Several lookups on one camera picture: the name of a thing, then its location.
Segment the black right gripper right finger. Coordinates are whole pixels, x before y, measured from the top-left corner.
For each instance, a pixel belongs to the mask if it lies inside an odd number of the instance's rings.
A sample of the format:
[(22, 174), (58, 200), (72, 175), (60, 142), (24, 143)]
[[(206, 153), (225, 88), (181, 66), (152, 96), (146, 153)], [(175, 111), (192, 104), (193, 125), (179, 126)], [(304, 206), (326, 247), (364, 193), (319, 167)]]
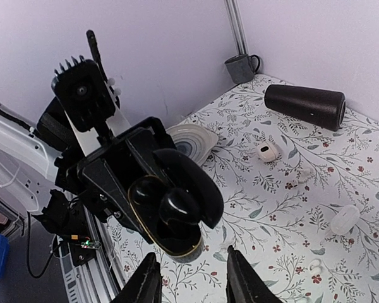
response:
[(232, 303), (281, 303), (248, 263), (241, 251), (227, 248), (227, 301)]

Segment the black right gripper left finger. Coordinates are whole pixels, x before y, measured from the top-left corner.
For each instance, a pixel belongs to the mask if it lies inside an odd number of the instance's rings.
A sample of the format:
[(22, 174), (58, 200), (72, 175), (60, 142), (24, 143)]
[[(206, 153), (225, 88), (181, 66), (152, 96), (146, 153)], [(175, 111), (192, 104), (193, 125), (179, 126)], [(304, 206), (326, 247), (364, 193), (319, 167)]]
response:
[(160, 263), (154, 252), (148, 253), (112, 303), (162, 302)]

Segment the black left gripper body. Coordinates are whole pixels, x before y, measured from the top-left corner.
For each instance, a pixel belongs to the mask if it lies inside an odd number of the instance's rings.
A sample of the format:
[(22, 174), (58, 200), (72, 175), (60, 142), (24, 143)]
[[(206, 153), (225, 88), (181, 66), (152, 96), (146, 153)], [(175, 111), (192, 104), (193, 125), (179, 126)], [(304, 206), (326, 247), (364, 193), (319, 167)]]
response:
[(109, 144), (101, 146), (91, 154), (80, 158), (77, 163), (69, 166), (66, 169), (67, 185), (60, 188), (78, 196), (85, 190), (78, 179), (78, 163), (84, 159), (88, 159), (91, 162), (101, 158), (109, 164), (118, 181), (127, 191), (128, 196), (130, 185), (146, 175), (127, 147), (126, 140), (128, 139), (134, 139), (138, 143), (151, 148), (152, 154), (159, 149), (176, 147), (171, 136), (164, 129), (161, 120), (155, 117), (148, 117), (115, 137)]

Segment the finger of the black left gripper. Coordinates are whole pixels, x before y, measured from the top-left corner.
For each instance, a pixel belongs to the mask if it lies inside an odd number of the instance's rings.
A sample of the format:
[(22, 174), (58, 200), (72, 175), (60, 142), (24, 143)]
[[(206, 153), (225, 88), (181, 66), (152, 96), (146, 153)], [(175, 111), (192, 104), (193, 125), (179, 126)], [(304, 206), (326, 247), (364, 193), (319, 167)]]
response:
[(138, 165), (146, 175), (158, 177), (167, 186), (172, 185), (170, 179), (156, 163), (151, 148), (138, 143), (134, 139), (126, 140), (126, 144)]
[(153, 243), (133, 213), (127, 191), (104, 159), (80, 161), (78, 179), (85, 188), (78, 197), (91, 214), (103, 223), (114, 217), (120, 225), (138, 233), (145, 242)]

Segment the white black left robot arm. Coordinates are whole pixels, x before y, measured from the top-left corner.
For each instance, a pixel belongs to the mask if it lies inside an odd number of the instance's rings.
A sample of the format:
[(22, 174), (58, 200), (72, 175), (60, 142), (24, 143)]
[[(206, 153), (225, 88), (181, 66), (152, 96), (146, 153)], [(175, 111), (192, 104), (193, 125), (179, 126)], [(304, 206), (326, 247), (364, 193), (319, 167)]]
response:
[(66, 169), (100, 148), (100, 143), (94, 128), (79, 132), (59, 102), (53, 100), (52, 105), (59, 114), (44, 114), (47, 124), (39, 131), (0, 103), (0, 151), (61, 187), (67, 185)]

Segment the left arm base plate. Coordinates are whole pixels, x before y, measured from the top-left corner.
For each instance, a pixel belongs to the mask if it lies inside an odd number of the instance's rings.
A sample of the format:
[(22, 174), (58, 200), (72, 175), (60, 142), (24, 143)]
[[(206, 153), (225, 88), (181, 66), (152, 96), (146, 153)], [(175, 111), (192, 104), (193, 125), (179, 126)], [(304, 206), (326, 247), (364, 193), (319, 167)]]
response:
[(69, 251), (74, 266), (81, 266), (96, 256), (96, 251), (102, 247), (101, 241), (91, 239), (86, 235), (60, 235), (69, 245)]

